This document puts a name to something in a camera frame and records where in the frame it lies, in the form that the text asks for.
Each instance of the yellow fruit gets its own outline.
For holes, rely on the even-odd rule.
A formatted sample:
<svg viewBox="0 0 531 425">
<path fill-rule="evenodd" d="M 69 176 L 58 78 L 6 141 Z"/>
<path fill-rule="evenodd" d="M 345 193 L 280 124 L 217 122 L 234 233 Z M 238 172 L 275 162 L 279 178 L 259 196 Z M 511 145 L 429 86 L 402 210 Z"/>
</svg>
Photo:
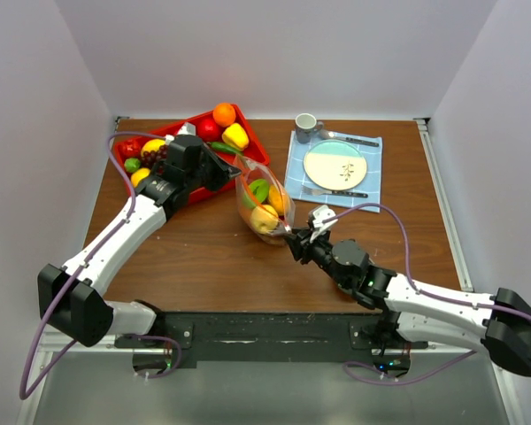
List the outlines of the yellow fruit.
<svg viewBox="0 0 531 425">
<path fill-rule="evenodd" d="M 278 221 L 277 212 L 271 205 L 257 206 L 250 215 L 252 228 L 261 235 L 271 233 L 277 227 Z"/>
<path fill-rule="evenodd" d="M 165 144 L 165 140 L 151 139 L 142 147 L 142 156 L 144 152 L 157 152 L 159 148 Z"/>
<path fill-rule="evenodd" d="M 246 130 L 237 122 L 224 130 L 224 133 L 222 133 L 222 141 L 239 151 L 246 149 L 248 143 L 250 143 Z"/>
<path fill-rule="evenodd" d="M 267 202 L 269 202 L 269 204 L 279 215 L 285 215 L 291 206 L 291 198 L 284 188 L 280 187 L 280 189 L 281 193 L 274 185 L 271 185 L 267 195 Z"/>
<path fill-rule="evenodd" d="M 236 121 L 236 111 L 231 104 L 217 104 L 212 111 L 212 117 L 221 127 L 228 127 Z"/>
<path fill-rule="evenodd" d="M 145 179 L 148 175 L 150 175 L 150 169 L 149 168 L 140 168 L 138 171 L 132 174 L 130 177 L 130 181 L 132 182 L 132 186 L 137 188 L 138 184 Z"/>
</svg>

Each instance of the spoon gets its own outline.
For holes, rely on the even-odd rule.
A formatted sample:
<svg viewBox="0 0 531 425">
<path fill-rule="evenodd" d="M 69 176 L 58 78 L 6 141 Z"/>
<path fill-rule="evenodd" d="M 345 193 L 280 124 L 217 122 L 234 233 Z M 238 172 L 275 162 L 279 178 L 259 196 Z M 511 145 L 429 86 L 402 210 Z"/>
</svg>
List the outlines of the spoon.
<svg viewBox="0 0 531 425">
<path fill-rule="evenodd" d="M 328 131 L 328 130 L 325 130 L 324 128 L 319 130 L 319 134 L 323 139 L 342 140 L 343 142 L 363 144 L 364 146 L 372 146 L 374 148 L 380 147 L 380 144 L 377 142 L 370 142 L 367 140 L 355 139 L 354 137 L 336 135 L 334 131 Z"/>
</svg>

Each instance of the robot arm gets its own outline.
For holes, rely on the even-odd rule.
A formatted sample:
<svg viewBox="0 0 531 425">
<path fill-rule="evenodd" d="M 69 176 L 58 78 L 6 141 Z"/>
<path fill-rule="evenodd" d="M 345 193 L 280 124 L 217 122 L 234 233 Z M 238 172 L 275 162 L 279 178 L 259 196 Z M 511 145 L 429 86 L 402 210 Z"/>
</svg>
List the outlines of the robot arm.
<svg viewBox="0 0 531 425">
<path fill-rule="evenodd" d="M 150 332 L 157 315 L 151 306 L 104 302 L 114 275 L 149 235 L 187 204 L 192 191 L 201 187 L 216 191 L 239 174 L 240 170 L 220 159 L 200 138 L 177 136 L 168 147 L 165 163 L 156 164 L 136 188 L 134 206 L 129 198 L 111 224 L 61 268 L 47 265 L 42 269 L 37 278 L 41 316 L 69 276 L 84 267 L 51 315 L 51 326 L 88 347 L 106 335 Z M 127 217 L 131 207 L 134 211 Z M 122 220 L 125 224 L 116 232 Z M 87 261 L 108 235 L 113 236 Z"/>
<path fill-rule="evenodd" d="M 314 261 L 359 304 L 383 311 L 380 322 L 365 329 L 382 350 L 390 341 L 456 345 L 487 353 L 498 366 L 531 376 L 531 322 L 494 309 L 500 305 L 531 316 L 531 307 L 518 294 L 506 289 L 496 295 L 465 293 L 410 282 L 377 267 L 353 240 L 331 244 L 329 229 L 336 220 L 327 219 L 334 216 L 322 205 L 311 212 L 308 228 L 294 228 L 286 240 L 295 260 Z"/>
</svg>

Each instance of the fork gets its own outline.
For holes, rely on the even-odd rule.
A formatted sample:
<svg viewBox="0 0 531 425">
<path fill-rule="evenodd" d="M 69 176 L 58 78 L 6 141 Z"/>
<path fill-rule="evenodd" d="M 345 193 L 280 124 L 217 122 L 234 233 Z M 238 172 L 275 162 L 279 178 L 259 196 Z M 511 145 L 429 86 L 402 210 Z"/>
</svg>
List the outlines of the fork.
<svg viewBox="0 0 531 425">
<path fill-rule="evenodd" d="M 304 193 L 305 195 L 313 195 L 314 197 L 318 197 L 320 195 L 340 195 L 343 197 L 368 197 L 368 194 L 364 192 L 351 192 L 349 190 L 314 189 L 304 185 L 301 186 L 301 193 Z"/>
</svg>

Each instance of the white wall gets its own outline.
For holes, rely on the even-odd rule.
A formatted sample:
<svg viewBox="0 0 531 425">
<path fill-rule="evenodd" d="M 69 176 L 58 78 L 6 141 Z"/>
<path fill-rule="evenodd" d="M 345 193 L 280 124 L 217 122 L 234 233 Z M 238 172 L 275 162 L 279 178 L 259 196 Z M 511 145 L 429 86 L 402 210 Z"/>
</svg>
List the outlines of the white wall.
<svg viewBox="0 0 531 425">
<path fill-rule="evenodd" d="M 37 273 L 82 247 L 109 126 L 53 1 L 0 2 L 0 424 L 20 406 Z"/>
<path fill-rule="evenodd" d="M 111 111 L 413 118 L 495 0 L 56 0 Z"/>
<path fill-rule="evenodd" d="M 431 131 L 474 286 L 531 304 L 531 0 L 497 2 Z"/>
</svg>

